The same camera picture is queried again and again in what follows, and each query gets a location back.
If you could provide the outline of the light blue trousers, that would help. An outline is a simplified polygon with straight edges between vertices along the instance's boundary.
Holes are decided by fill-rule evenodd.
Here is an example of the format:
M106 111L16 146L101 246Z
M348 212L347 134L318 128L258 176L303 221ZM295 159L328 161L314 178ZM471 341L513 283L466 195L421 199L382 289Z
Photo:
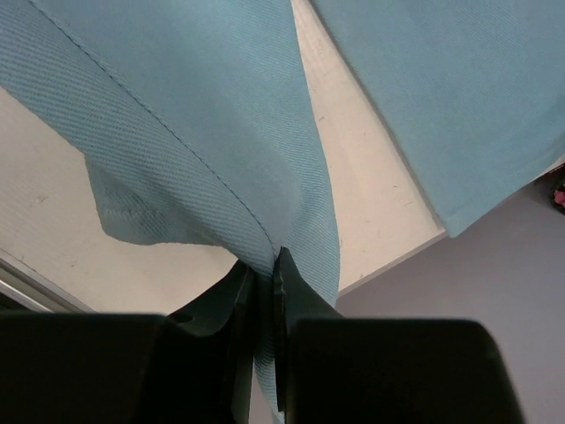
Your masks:
M450 236L564 153L561 1L317 1ZM220 246L272 304L282 248L340 253L287 1L4 1L1 85L85 158L104 231Z

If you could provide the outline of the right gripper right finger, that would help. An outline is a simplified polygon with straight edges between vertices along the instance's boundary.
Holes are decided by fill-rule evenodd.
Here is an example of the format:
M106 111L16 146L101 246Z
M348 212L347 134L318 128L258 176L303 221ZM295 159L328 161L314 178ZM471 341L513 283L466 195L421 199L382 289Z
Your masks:
M273 272L273 331L277 409L288 418L290 336L300 321L342 316L301 276L290 250L283 247Z

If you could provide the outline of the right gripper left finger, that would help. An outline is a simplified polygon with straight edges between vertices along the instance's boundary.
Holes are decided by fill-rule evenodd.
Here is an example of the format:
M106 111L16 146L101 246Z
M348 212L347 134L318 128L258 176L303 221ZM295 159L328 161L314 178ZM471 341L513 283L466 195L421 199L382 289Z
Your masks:
M191 423L249 420L256 278L238 261L226 276L169 316L187 334L181 399Z

